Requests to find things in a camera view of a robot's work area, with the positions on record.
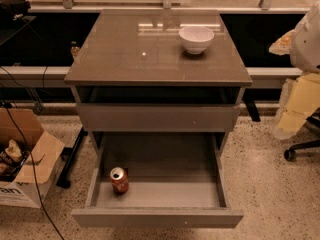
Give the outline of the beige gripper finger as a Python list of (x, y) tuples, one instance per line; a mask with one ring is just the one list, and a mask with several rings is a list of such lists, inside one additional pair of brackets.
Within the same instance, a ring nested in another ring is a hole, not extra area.
[(282, 37), (277, 39), (269, 47), (269, 52), (279, 56), (289, 55), (294, 33), (294, 30), (290, 30), (287, 33), (285, 33)]

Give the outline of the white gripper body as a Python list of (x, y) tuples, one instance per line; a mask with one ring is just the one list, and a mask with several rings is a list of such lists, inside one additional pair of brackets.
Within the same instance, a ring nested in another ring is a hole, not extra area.
[(319, 73), (303, 73), (296, 80), (287, 79), (282, 87), (272, 135), (280, 140), (293, 137), (319, 108)]

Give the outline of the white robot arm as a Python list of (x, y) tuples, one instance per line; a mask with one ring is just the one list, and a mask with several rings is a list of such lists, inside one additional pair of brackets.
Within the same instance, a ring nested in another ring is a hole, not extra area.
[(289, 139), (320, 108), (320, 2), (273, 43), (269, 52), (288, 54), (291, 64), (302, 71), (296, 80), (285, 81), (272, 129), (275, 138)]

